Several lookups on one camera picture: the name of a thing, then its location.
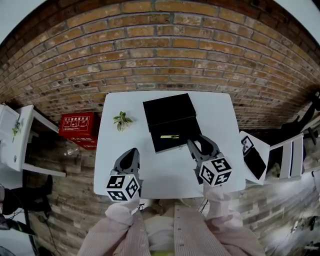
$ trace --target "black box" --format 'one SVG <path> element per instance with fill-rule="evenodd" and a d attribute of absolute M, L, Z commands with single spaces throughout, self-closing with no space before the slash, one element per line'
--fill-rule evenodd
<path fill-rule="evenodd" d="M 196 141 L 201 130 L 189 95 L 180 94 L 143 102 L 156 153 Z M 177 136 L 178 138 L 161 138 Z"/>

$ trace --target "pink sleeve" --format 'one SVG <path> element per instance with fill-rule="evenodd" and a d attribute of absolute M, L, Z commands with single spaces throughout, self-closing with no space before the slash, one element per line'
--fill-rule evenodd
<path fill-rule="evenodd" d="M 90 229 L 77 255 L 111 255 L 133 224 L 131 212 L 138 206 L 139 199 L 136 193 L 131 201 L 110 205 L 105 211 L 106 218 Z"/>
<path fill-rule="evenodd" d="M 265 256 L 264 249 L 255 234 L 243 227 L 241 216 L 229 210 L 229 196 L 221 186 L 204 183 L 204 196 L 210 203 L 206 224 L 232 256 Z"/>

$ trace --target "person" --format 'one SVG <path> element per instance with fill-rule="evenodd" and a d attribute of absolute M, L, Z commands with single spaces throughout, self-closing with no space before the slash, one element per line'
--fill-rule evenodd
<path fill-rule="evenodd" d="M 175 204 L 163 216 L 148 219 L 138 210 L 138 193 L 106 210 L 87 234 L 78 256 L 265 256 L 258 239 L 243 227 L 221 186 L 204 183 L 209 202 L 205 218 L 197 210 Z"/>
<path fill-rule="evenodd" d="M 50 212 L 51 207 L 46 196 L 51 194 L 52 185 L 52 176 L 49 175 L 45 184 L 37 188 L 7 189 L 0 186 L 0 215 L 13 214 L 18 208 L 32 212 Z M 42 199 L 42 202 L 35 202 L 38 199 Z"/>

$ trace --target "small plant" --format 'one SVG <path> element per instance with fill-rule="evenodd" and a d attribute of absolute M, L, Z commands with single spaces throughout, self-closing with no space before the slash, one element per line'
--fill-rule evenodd
<path fill-rule="evenodd" d="M 17 120 L 14 124 L 14 128 L 12 128 L 12 134 L 13 134 L 12 143 L 14 142 L 15 137 L 17 136 L 17 134 L 19 132 L 19 128 L 20 128 L 20 122 L 19 122 L 19 120 Z"/>
<path fill-rule="evenodd" d="M 119 132 L 122 132 L 126 127 L 129 127 L 134 121 L 126 117 L 126 112 L 120 111 L 119 116 L 113 118 L 114 124 Z"/>

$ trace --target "red fire extinguisher box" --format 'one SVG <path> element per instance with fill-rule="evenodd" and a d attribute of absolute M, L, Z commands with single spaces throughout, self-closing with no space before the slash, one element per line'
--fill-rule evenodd
<path fill-rule="evenodd" d="M 86 150 L 96 150 L 100 117 L 95 112 L 63 114 L 59 135 Z"/>

